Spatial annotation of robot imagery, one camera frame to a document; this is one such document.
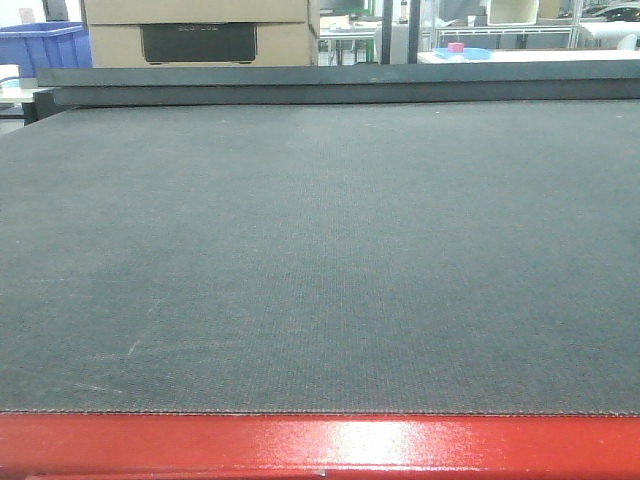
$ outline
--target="white chair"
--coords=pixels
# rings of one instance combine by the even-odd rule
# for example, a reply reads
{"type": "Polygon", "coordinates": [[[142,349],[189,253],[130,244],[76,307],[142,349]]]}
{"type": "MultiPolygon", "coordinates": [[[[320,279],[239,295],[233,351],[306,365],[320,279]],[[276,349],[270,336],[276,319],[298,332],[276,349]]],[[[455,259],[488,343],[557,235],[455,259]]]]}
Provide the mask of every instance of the white chair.
{"type": "Polygon", "coordinates": [[[618,42],[618,50],[635,50],[638,44],[638,36],[635,33],[626,35],[618,42]]]}

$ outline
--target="black metal bar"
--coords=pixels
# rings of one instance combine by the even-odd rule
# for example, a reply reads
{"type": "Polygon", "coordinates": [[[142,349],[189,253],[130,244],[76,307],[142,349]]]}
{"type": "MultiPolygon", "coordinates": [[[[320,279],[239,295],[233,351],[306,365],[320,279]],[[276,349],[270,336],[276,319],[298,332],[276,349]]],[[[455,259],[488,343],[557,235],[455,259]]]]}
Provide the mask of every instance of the black metal bar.
{"type": "Polygon", "coordinates": [[[40,70],[45,87],[368,85],[640,78],[640,60],[354,67],[122,68],[40,70]]]}
{"type": "Polygon", "coordinates": [[[635,80],[552,80],[252,87],[71,87],[53,92],[73,106],[320,105],[504,100],[640,99],[635,80]]]}
{"type": "Polygon", "coordinates": [[[409,51],[407,63],[418,63],[418,49],[420,48],[420,4],[422,0],[411,0],[409,11],[409,51]]]}
{"type": "Polygon", "coordinates": [[[382,42],[380,45],[380,63],[391,63],[391,32],[393,30],[393,0],[384,0],[382,10],[382,42]]]}

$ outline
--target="red table edge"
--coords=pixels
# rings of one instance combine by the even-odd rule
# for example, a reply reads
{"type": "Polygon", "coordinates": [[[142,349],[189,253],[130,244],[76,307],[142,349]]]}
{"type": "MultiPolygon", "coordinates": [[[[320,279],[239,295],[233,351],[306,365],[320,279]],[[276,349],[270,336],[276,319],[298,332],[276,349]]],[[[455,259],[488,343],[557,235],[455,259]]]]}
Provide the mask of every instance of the red table edge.
{"type": "Polygon", "coordinates": [[[43,475],[637,479],[640,417],[0,414],[0,479],[43,475]]]}

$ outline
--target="blue plastic bin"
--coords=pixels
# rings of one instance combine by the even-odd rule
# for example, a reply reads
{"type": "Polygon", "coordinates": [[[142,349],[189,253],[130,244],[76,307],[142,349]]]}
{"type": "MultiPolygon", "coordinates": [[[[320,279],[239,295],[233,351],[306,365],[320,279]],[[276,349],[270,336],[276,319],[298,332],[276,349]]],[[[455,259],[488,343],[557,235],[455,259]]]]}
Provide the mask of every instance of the blue plastic bin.
{"type": "Polygon", "coordinates": [[[0,63],[20,65],[21,77],[35,77],[39,68],[91,67],[89,32],[79,22],[0,28],[0,63]]]}

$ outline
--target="gray felt surface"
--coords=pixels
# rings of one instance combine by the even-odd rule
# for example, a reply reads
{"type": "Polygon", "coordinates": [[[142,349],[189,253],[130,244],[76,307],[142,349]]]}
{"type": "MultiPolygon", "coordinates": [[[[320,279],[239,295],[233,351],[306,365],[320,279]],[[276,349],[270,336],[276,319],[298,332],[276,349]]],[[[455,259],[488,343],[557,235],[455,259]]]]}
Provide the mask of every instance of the gray felt surface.
{"type": "Polygon", "coordinates": [[[0,138],[0,410],[640,413],[640,104],[0,138]]]}

